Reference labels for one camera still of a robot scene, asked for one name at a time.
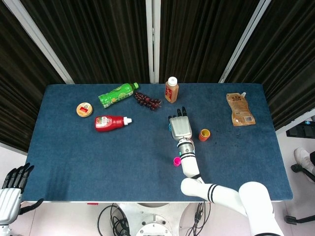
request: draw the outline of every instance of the snack bag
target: snack bag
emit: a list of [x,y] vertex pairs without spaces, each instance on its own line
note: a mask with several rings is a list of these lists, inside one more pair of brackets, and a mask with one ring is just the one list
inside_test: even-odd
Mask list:
[[226,99],[232,109],[232,122],[234,126],[256,124],[254,116],[251,114],[245,94],[228,93]]

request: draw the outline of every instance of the plastic bottle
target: plastic bottle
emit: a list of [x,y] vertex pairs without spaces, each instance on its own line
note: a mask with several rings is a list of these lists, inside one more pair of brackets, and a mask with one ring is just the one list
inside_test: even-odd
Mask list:
[[165,98],[170,103],[174,103],[177,99],[179,86],[176,77],[169,77],[165,83]]
[[139,85],[137,83],[123,84],[106,94],[98,96],[98,98],[100,102],[103,104],[104,108],[107,108],[113,103],[123,100],[126,97],[129,97],[137,88],[139,88]]
[[132,119],[121,116],[99,116],[95,118],[95,129],[98,132],[122,128],[132,122]]

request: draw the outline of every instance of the green bottle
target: green bottle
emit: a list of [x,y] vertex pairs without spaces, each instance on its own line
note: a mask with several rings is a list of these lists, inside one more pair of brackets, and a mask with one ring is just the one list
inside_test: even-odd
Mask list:
[[100,102],[103,104],[104,108],[107,108],[113,103],[123,100],[126,97],[129,97],[137,88],[139,88],[139,85],[137,83],[123,84],[118,88],[114,89],[113,91],[98,96],[98,98]]

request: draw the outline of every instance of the robot hand with black fingers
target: robot hand with black fingers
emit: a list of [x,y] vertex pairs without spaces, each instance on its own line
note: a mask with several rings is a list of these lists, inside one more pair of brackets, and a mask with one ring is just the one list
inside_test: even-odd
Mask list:
[[214,204],[233,209],[249,219],[252,236],[284,236],[278,226],[267,188],[258,182],[244,183],[239,191],[213,183],[204,183],[191,140],[192,131],[185,107],[177,116],[169,116],[172,137],[178,142],[184,175],[181,191],[187,196],[203,198]]
[[44,201],[39,199],[35,204],[21,208],[22,194],[33,169],[34,166],[27,163],[18,169],[14,168],[5,177],[0,189],[0,236],[9,236],[9,224],[13,223],[18,215],[34,210]]

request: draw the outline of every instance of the red bottle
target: red bottle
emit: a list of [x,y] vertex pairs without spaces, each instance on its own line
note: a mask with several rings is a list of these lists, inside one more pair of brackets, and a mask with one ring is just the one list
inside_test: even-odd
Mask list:
[[95,118],[95,129],[98,132],[110,131],[128,125],[132,119],[120,116],[99,116]]

